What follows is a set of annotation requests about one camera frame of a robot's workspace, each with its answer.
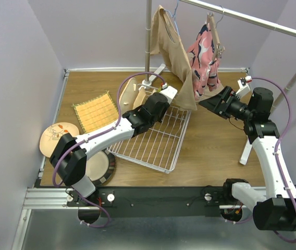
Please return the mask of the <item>bird pattern beige plate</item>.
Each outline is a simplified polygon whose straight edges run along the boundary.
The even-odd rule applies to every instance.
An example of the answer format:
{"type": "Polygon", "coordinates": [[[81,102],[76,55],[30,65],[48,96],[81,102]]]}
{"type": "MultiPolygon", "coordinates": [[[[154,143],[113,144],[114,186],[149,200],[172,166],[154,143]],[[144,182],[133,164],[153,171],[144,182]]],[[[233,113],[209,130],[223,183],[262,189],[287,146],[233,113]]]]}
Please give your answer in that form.
{"type": "Polygon", "coordinates": [[[136,109],[137,107],[141,106],[143,104],[145,97],[146,97],[146,91],[145,91],[145,88],[142,87],[140,88],[138,95],[134,100],[133,109],[136,109]]]}

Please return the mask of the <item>yellow woven placemat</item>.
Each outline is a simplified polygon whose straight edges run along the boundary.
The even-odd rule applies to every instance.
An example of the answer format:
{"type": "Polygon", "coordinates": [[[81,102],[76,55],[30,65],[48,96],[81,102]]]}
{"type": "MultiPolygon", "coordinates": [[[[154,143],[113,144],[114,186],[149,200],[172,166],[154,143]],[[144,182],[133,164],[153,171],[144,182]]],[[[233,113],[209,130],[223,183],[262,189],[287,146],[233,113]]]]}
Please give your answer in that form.
{"type": "Polygon", "coordinates": [[[118,109],[109,92],[89,101],[74,104],[73,108],[84,133],[98,130],[119,118],[118,109]]]}

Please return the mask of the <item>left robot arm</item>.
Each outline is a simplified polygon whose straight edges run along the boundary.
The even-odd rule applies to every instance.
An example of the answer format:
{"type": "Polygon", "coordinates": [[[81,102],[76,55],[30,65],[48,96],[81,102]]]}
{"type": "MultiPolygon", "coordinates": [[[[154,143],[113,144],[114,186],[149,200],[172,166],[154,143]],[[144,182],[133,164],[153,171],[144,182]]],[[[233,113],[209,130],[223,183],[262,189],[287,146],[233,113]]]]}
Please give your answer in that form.
{"type": "Polygon", "coordinates": [[[168,90],[155,92],[143,105],[125,112],[116,122],[101,129],[77,137],[64,134],[50,157],[55,174],[66,186],[78,192],[79,200],[84,205],[93,205],[97,193],[95,185],[85,173],[87,161],[110,145],[145,133],[154,123],[162,122],[176,94],[168,90]]]}

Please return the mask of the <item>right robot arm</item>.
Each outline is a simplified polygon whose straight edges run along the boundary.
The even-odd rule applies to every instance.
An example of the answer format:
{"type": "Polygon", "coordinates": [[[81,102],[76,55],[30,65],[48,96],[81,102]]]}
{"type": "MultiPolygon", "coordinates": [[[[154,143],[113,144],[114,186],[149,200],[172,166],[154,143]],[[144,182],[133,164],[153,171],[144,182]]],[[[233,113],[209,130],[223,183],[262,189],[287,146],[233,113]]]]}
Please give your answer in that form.
{"type": "Polygon", "coordinates": [[[227,179],[221,198],[227,204],[240,201],[253,214],[259,230],[296,231],[296,187],[289,177],[281,152],[278,128],[269,119],[273,104],[271,90],[256,87],[248,104],[229,86],[199,105],[224,119],[243,121],[244,132],[259,159],[266,185],[261,195],[243,179],[227,179]]]}

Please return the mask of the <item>pink patterned hanging garment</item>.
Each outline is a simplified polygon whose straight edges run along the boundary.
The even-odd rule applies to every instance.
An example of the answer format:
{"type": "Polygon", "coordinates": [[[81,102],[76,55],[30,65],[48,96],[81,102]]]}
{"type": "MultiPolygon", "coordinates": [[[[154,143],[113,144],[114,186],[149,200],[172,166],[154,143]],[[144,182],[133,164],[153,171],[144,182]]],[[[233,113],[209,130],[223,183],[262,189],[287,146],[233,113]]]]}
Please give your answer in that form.
{"type": "Polygon", "coordinates": [[[187,55],[192,70],[195,100],[204,99],[206,91],[215,91],[220,86],[218,78],[219,59],[214,59],[213,36],[208,23],[203,24],[187,55]]]}

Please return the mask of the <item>wooden clip hanger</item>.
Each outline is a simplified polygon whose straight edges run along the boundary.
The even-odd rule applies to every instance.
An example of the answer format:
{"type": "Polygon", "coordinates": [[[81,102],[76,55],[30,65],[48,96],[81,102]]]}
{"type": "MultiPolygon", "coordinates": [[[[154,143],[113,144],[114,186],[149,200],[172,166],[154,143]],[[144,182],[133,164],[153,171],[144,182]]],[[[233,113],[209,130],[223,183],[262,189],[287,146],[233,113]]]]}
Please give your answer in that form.
{"type": "Polygon", "coordinates": [[[216,29],[216,22],[214,19],[213,13],[207,14],[207,23],[209,24],[211,34],[212,34],[212,41],[214,44],[214,52],[212,56],[212,61],[216,61],[217,59],[221,58],[222,53],[225,51],[225,47],[221,45],[220,39],[218,36],[218,32],[216,29]]]}

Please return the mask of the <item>beige hanging shirt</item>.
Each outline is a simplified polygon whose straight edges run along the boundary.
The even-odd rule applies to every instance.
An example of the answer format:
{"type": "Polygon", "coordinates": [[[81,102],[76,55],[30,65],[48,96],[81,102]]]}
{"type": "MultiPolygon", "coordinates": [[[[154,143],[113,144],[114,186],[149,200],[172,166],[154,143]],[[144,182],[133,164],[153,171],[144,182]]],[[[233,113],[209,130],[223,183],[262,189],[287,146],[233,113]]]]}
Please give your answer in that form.
{"type": "Polygon", "coordinates": [[[161,54],[167,69],[182,82],[182,87],[175,99],[175,104],[182,109],[197,110],[192,84],[192,70],[187,49],[184,48],[180,35],[177,34],[170,17],[159,6],[151,24],[151,55],[161,54]]]}

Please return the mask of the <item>black rimmed silver plate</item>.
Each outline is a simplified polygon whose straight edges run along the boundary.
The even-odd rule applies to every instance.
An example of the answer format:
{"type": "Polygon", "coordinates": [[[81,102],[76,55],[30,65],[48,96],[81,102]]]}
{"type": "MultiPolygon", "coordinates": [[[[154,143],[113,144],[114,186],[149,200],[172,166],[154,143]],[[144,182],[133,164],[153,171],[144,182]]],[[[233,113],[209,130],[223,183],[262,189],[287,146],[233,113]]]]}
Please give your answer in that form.
{"type": "Polygon", "coordinates": [[[104,149],[87,161],[85,174],[95,186],[101,186],[112,177],[115,168],[114,154],[104,149]]]}

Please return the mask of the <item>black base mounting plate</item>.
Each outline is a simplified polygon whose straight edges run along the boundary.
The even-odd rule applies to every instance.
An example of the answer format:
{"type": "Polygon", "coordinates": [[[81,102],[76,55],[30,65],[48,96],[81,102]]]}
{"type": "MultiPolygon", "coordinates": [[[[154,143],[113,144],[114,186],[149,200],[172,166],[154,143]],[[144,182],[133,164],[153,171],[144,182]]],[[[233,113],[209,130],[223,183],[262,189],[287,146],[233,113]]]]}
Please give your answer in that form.
{"type": "Polygon", "coordinates": [[[98,187],[89,198],[101,203],[112,218],[219,217],[240,202],[225,198],[221,186],[98,187]]]}

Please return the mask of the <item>beige plate orange leaves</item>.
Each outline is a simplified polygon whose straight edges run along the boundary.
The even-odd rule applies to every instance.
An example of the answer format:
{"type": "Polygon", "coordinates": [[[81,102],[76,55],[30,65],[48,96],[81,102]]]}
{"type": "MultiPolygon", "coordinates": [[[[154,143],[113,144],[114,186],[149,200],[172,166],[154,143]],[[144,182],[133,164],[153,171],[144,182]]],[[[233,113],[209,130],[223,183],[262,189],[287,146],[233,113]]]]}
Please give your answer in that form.
{"type": "Polygon", "coordinates": [[[79,129],[72,123],[59,122],[49,126],[41,135],[39,148],[41,153],[50,158],[59,139],[66,133],[73,137],[79,135],[79,129]]]}

